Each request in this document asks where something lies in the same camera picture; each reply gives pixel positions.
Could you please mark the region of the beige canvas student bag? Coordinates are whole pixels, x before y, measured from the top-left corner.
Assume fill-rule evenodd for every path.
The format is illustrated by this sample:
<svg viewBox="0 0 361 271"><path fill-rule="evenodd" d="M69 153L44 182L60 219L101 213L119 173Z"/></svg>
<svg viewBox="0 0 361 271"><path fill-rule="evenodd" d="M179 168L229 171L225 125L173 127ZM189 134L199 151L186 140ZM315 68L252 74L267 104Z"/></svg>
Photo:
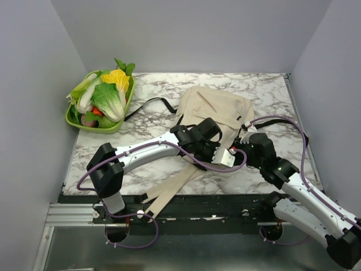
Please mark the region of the beige canvas student bag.
<svg viewBox="0 0 361 271"><path fill-rule="evenodd" d="M201 86L189 88L182 96L177 109L161 97L151 98L161 100L168 111L175 114L178 125L197 125L211 118L220 128L222 135L214 135L212 140L220 139L222 147L230 147L234 139L244 133L241 126L255 119L253 103L250 99ZM141 203L154 202L146 209L146 214L153 218L165 208L170 200L188 181L198 178L206 172L199 164L188 163L186 167L173 178L148 189L141 195Z"/></svg>

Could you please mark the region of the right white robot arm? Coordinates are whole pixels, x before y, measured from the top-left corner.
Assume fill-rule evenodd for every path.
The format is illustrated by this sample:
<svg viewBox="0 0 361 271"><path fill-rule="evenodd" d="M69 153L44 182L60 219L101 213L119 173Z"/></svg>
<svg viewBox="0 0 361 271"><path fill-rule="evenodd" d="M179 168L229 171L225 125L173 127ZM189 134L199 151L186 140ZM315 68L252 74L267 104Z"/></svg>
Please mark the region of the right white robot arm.
<svg viewBox="0 0 361 271"><path fill-rule="evenodd" d="M360 218L313 186L290 161L277 156L272 140L264 133L236 138L232 147L245 152L246 164L258 169L266 182L301 204L297 207L273 192L259 208L264 220L285 220L317 240L342 268L356 266L360 261Z"/></svg>

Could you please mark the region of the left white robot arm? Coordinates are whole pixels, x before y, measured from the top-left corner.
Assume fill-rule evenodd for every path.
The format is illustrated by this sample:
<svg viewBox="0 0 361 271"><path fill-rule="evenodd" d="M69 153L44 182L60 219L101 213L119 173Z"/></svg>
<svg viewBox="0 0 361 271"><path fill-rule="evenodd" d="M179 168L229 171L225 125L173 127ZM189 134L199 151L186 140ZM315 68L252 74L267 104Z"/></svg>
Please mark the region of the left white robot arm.
<svg viewBox="0 0 361 271"><path fill-rule="evenodd" d="M181 149L197 160L209 163L215 148L220 146L219 141L212 139L222 136L218 124L209 117L197 125L177 124L145 143L118 148L110 143L101 145L86 169L97 196L107 208L106 217L113 223L124 219L126 204L120 192L124 175L159 159L183 156Z"/></svg>

